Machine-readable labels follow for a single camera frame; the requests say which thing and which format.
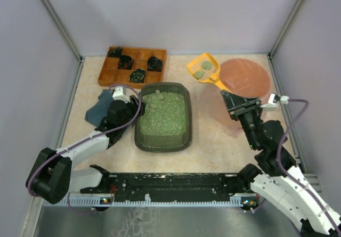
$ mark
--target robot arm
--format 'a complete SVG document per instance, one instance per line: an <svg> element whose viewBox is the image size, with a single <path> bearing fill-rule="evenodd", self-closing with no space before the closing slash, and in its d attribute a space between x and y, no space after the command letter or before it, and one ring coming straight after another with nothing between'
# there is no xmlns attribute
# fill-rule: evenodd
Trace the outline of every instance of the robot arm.
<svg viewBox="0 0 341 237"><path fill-rule="evenodd" d="M283 212L300 230L302 236L338 236L325 210L338 228L341 228L340 214L331 209L317 194L285 148L281 150L281 163L304 188L285 175L279 167L277 148L284 134L280 122L261 120L262 110L269 111L279 103L286 104L288 97L272 94L268 104L261 105L259 98L240 97L227 91L221 91L221 94L231 119L240 121L250 148L261 151L255 159L265 173L252 164L238 173L247 185L246 188L260 194ZM313 193L325 210L321 209L310 193Z"/></svg>
<svg viewBox="0 0 341 237"><path fill-rule="evenodd" d="M79 191L86 187L97 187L101 184L103 174L107 173L104 169L98 166L90 166L84 170L73 169L92 155L113 146L129 127L109 132L132 120L139 108L137 98L126 96L125 89L121 86L115 88L112 97L114 101L110 104L107 116L89 136L57 150L50 148L41 150L27 178L27 188L33 174L52 156L55 158L47 163L31 181L31 190L51 204L59 202L68 192ZM144 104L138 116L143 114Z"/></svg>

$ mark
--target beige floor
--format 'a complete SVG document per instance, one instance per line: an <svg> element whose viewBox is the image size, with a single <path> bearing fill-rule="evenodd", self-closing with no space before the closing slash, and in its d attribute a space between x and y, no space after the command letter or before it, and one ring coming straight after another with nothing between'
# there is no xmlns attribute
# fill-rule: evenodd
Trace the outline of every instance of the beige floor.
<svg viewBox="0 0 341 237"><path fill-rule="evenodd" d="M193 115L192 145L181 152L150 153L139 150L134 144L133 130L113 147L92 156L77 168L97 164L110 172L238 172L248 163L256 164L257 153L249 148L243 133L233 137L226 133L224 125L198 110L198 98L205 88L196 82L185 66L195 55L169 55L167 58L164 81L182 83L190 92ZM219 63L228 59L244 58L257 62L270 73L266 55L214 55ZM63 146L71 144L91 133L94 127L84 120L87 109L97 102L103 87L97 83L104 57L87 57L80 77L75 100L71 109ZM265 120L278 119L284 127L281 109L266 114ZM293 152L290 141L285 144Z"/></svg>

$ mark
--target yellow litter scoop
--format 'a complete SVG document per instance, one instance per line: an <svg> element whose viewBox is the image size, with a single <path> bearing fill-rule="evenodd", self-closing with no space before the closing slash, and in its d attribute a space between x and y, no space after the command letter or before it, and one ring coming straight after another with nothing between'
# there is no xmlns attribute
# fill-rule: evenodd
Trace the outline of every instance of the yellow litter scoop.
<svg viewBox="0 0 341 237"><path fill-rule="evenodd" d="M196 57L187 65L187 69L191 76L193 76L198 82L215 84L219 89L231 92L220 81L220 65L209 53L205 52Z"/></svg>

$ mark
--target white bracket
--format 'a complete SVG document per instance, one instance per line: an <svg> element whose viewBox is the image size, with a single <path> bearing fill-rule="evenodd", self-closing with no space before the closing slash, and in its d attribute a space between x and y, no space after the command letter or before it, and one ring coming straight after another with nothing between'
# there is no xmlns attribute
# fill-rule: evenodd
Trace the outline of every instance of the white bracket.
<svg viewBox="0 0 341 237"><path fill-rule="evenodd" d="M126 88L123 86L116 86L113 90L112 98L114 100L122 100L125 103L130 102L130 98L126 95Z"/></svg>
<svg viewBox="0 0 341 237"><path fill-rule="evenodd" d="M87 158L107 149L109 145L109 138L107 136L103 135L103 136L92 139L94 135L99 134L99 133L101 132L91 133L88 136L91 138L90 140L86 141L85 143L83 143L82 145L79 145L78 147L74 149L71 149L69 152L62 154L61 156L69 157L72 161L72 168L75 168L78 164L80 164L82 161L86 160ZM58 148L56 151L61 152L73 146L74 144L63 147L63 148Z"/></svg>

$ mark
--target green pellet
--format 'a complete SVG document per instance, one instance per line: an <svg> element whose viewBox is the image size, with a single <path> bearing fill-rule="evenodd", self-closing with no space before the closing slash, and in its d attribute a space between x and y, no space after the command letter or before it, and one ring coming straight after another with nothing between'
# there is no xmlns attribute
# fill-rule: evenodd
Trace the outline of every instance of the green pellet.
<svg viewBox="0 0 341 237"><path fill-rule="evenodd" d="M198 70L197 72L195 72L194 73L194 77L196 78L196 79L200 79L200 78L202 78L203 76L204 76L204 74L205 74L205 72L204 71L202 71L202 70Z"/></svg>
<svg viewBox="0 0 341 237"><path fill-rule="evenodd" d="M211 62L209 61L204 61L202 64L201 64L201 68L202 69L205 69L205 70L210 70L212 68L212 64Z"/></svg>
<svg viewBox="0 0 341 237"><path fill-rule="evenodd" d="M181 94L161 92L164 99L152 100L148 98L155 96L155 93L147 96L145 114L141 117L141 133L152 136L181 135L186 131L185 99Z"/></svg>

